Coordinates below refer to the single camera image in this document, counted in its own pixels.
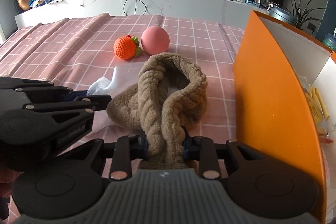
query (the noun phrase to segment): white marble counter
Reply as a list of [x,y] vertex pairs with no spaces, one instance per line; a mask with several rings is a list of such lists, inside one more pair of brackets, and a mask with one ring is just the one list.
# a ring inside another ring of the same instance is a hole
[[[124,15],[126,0],[64,0],[28,10],[15,17],[17,26],[34,26],[38,23],[56,22],[63,18],[92,17],[101,13],[111,16]],[[146,14],[166,17],[200,19],[214,21],[224,25],[245,28],[250,11],[265,9],[229,0],[141,0],[147,6]],[[127,0],[125,12],[134,15],[135,0]],[[137,2],[136,14],[142,15],[145,9]]]

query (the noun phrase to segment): wall outlet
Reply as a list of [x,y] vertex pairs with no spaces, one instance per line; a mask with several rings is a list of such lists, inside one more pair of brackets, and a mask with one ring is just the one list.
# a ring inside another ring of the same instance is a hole
[[315,32],[315,30],[316,30],[316,26],[314,24],[310,23],[310,22],[308,23],[307,28],[309,30],[313,31],[313,32]]

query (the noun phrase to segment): small figurine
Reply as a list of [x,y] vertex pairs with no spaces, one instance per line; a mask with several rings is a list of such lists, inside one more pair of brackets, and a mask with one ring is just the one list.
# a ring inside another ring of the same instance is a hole
[[113,51],[114,54],[122,60],[132,58],[133,56],[139,56],[141,53],[139,40],[137,37],[132,35],[119,37],[114,42]]

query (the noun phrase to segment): orange box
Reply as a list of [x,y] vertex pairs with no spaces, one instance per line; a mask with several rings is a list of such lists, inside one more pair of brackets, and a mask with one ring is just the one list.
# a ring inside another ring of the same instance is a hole
[[[320,195],[312,214],[321,223],[336,208],[335,60],[308,34],[252,11],[234,63],[237,139],[313,176]],[[295,72],[319,89],[333,144],[320,143]]]

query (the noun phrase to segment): brown towel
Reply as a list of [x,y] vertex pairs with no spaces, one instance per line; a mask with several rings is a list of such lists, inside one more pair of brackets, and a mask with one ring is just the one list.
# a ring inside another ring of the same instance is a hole
[[[110,119],[123,128],[142,129],[148,140],[149,161],[144,169],[187,168],[183,160],[184,130],[206,111],[206,75],[179,54],[151,56],[130,86],[109,103]],[[168,96],[169,87],[178,88]]]

